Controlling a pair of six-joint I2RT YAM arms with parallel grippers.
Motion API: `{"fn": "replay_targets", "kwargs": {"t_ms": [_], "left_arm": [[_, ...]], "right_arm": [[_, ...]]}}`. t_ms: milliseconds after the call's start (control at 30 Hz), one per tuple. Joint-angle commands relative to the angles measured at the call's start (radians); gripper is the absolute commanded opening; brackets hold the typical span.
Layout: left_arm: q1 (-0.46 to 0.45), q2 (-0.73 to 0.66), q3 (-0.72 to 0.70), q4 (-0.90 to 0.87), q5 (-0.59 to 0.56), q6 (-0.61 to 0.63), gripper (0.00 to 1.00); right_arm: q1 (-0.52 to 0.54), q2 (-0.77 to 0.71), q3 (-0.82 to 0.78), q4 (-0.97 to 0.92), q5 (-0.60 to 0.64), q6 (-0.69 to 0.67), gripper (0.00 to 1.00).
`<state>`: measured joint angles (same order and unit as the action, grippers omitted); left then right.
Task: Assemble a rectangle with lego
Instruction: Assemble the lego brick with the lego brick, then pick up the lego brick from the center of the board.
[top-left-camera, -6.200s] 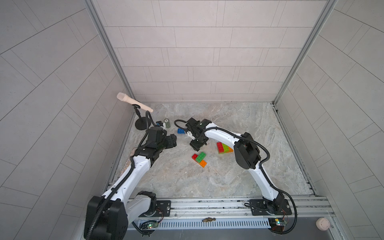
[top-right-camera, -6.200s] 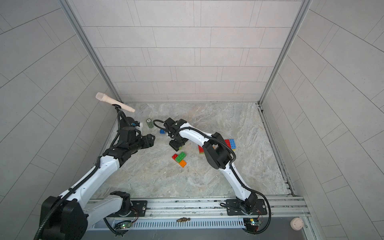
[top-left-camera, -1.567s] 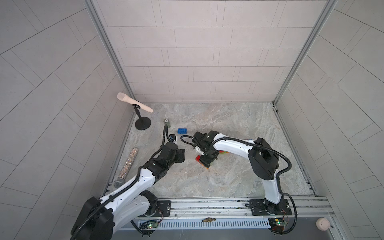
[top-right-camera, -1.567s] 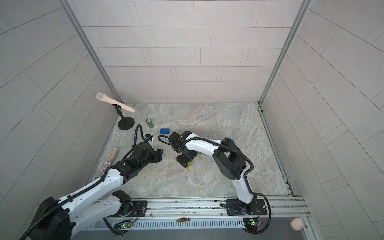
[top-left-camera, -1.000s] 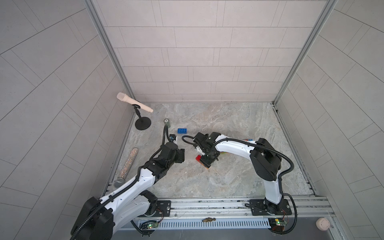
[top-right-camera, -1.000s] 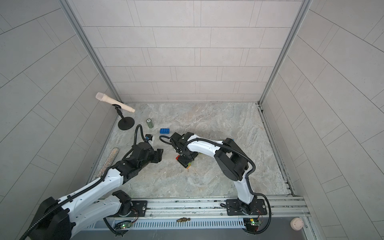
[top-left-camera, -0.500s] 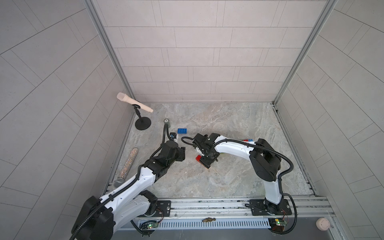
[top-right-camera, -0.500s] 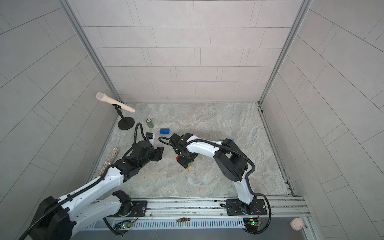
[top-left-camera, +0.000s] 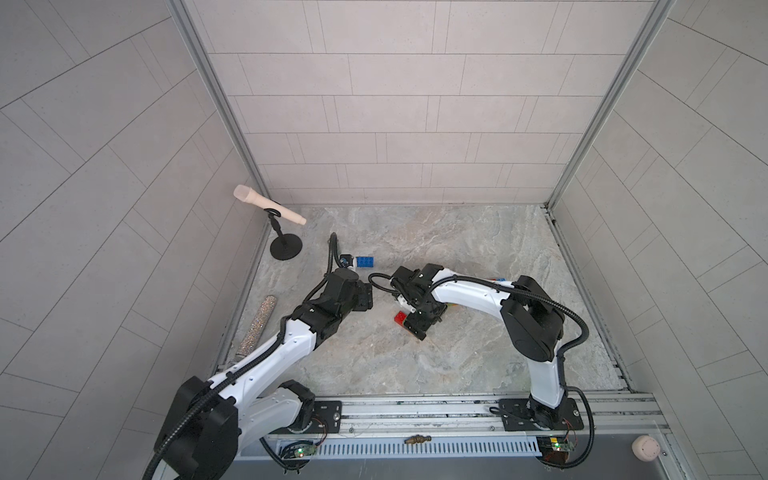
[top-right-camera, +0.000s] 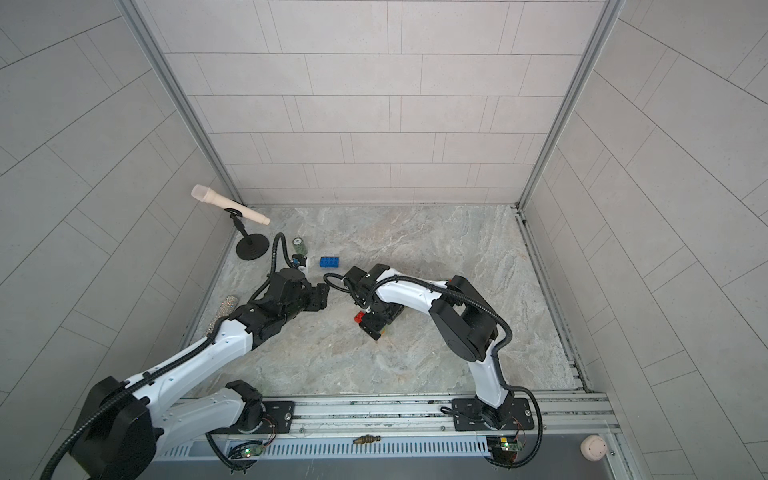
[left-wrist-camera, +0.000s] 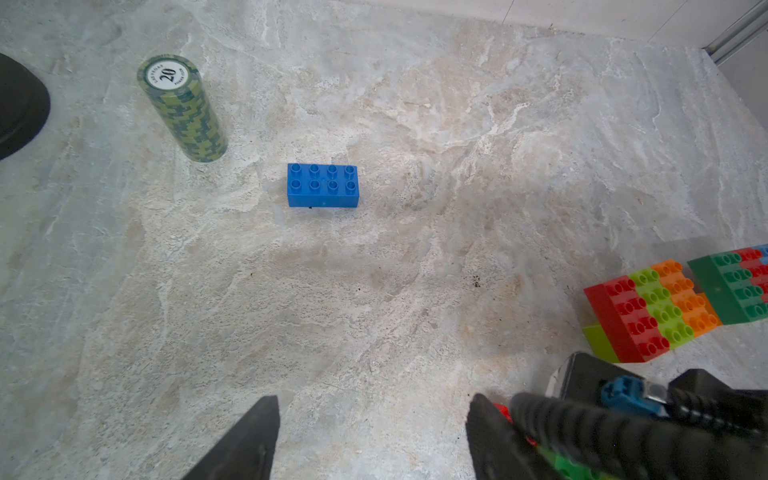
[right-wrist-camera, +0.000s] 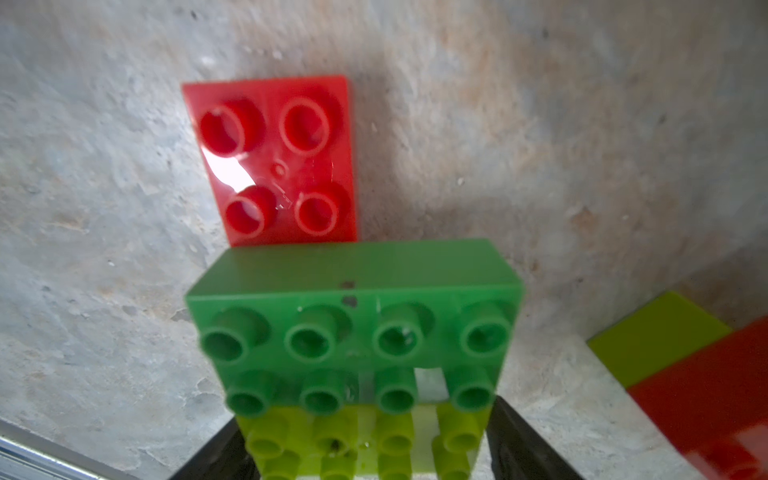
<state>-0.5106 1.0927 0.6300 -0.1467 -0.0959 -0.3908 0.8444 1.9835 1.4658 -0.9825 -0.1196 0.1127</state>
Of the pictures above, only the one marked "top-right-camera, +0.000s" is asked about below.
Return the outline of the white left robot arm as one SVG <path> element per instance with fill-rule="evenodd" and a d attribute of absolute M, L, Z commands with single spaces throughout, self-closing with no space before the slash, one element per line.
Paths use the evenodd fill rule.
<path fill-rule="evenodd" d="M 262 394 L 243 380 L 195 401 L 179 399 L 226 364 L 248 354 L 298 314 L 327 305 L 328 285 L 312 285 L 298 269 L 269 277 L 266 294 L 218 318 L 208 333 L 168 360 L 118 381 L 109 376 L 89 392 L 72 434 L 45 466 L 50 479 L 70 455 L 93 479 L 135 479 L 161 453 L 220 429 L 274 433 Z"/>

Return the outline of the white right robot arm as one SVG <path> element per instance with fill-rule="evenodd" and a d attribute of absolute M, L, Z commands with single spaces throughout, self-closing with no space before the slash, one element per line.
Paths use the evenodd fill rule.
<path fill-rule="evenodd" d="M 466 278 L 428 281 L 377 264 L 368 272 L 353 267 L 341 282 L 340 290 L 361 308 L 355 322 L 371 338 L 378 340 L 406 308 L 424 313 L 448 348 L 468 362 L 477 399 L 491 408 L 506 401 L 494 353 L 510 336 L 499 336 L 503 320 Z"/>

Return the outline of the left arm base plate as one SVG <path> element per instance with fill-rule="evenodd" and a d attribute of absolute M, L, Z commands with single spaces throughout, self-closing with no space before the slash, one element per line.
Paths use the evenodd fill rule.
<path fill-rule="evenodd" d="M 246 406 L 235 430 L 244 435 L 281 435 L 291 431 L 296 404 L 267 400 Z"/>

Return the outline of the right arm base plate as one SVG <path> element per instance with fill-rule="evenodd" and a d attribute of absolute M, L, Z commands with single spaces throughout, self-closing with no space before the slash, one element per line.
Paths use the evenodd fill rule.
<path fill-rule="evenodd" d="M 524 397 L 508 396 L 494 408 L 478 398 L 454 398 L 448 407 L 456 431 L 534 430 L 534 410 Z"/>

